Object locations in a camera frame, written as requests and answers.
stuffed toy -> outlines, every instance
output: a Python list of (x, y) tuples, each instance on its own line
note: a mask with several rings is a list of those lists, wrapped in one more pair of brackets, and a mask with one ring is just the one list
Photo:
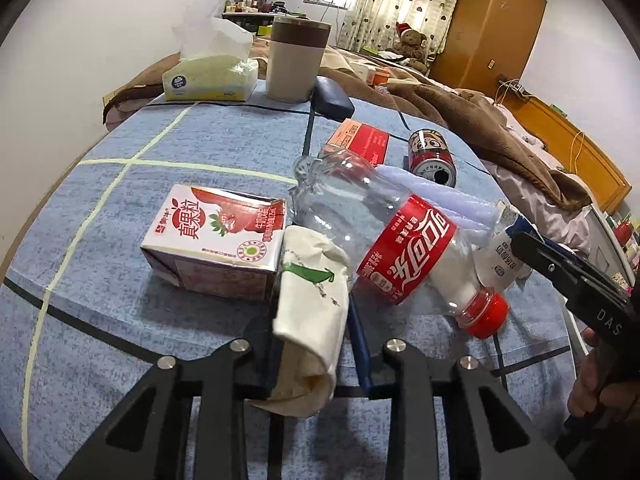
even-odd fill
[(426, 58), (424, 47), (427, 44), (427, 37), (417, 30), (412, 29), (407, 23), (396, 23), (396, 31), (400, 37), (400, 41), (387, 50), (400, 56), (407, 58), (407, 66), (421, 72), (427, 73), (427, 67), (424, 64)]

coca-cola bottle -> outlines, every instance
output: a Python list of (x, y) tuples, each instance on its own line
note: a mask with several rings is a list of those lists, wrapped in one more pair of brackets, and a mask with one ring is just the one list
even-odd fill
[(444, 301), (423, 302), (434, 306), (432, 314), (455, 316), (480, 339), (503, 324), (507, 303), (481, 285), (471, 244), (437, 208), (348, 150), (303, 156), (294, 175), (294, 221), (343, 248), (352, 271), (389, 302), (399, 304), (411, 295), (415, 303), (435, 288)]

blue tablecloth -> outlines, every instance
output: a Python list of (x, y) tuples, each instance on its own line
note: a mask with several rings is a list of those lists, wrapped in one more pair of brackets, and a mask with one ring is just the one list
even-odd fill
[[(395, 136), (386, 164), (401, 166), (406, 142), (400, 139), (428, 126), (449, 143), (459, 189), (505, 200), (470, 148), (448, 130), (366, 102), (354, 104), (354, 119)], [(44, 206), (0, 288), (0, 428), (37, 478), (55, 478), (149, 368), (94, 337), (96, 329), (152, 352), (193, 359), (241, 335), (263, 311), (260, 304), (174, 288), (152, 276), (139, 245), (175, 183), (286, 196), (308, 111), (309, 104), (268, 100), (264, 82), (247, 104), (158, 99), (92, 149)], [(316, 118), (311, 153), (336, 127)], [(408, 316), (403, 310), (386, 316), (395, 336), (425, 354), (471, 354), (490, 368), (498, 366), (498, 354), (510, 366), (569, 344), (561, 298), (545, 278), (534, 273), (523, 290), (514, 285), (505, 297), (511, 312), (498, 336), (499, 351), (492, 340), (470, 338), (443, 317)], [(43, 299), (47, 315), (38, 324)], [(357, 384), (348, 340), (338, 378)], [(564, 352), (508, 374), (506, 386), (551, 439), (566, 416), (573, 380), (571, 352)], [(388, 400), (334, 399), (313, 418), (287, 419), (282, 477), (382, 478), (389, 414)], [(247, 405), (245, 417), (250, 478), (266, 478), (269, 415)], [(441, 464), (446, 476), (442, 452)]]

brown lid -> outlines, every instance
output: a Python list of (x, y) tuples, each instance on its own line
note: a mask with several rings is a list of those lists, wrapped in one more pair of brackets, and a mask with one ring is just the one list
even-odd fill
[(273, 19), (271, 41), (324, 48), (330, 32), (329, 23), (276, 16)]

human hand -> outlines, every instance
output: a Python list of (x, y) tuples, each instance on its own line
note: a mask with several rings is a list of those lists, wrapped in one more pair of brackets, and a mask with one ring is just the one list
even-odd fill
[[(597, 347), (600, 340), (596, 333), (587, 328), (582, 336), (588, 345)], [(583, 417), (595, 410), (598, 403), (595, 390), (598, 387), (596, 352), (591, 351), (580, 366), (578, 377), (569, 395), (567, 407), (573, 416)], [(606, 386), (600, 393), (600, 402), (608, 408), (620, 410), (620, 420), (640, 421), (640, 381), (615, 383)]]

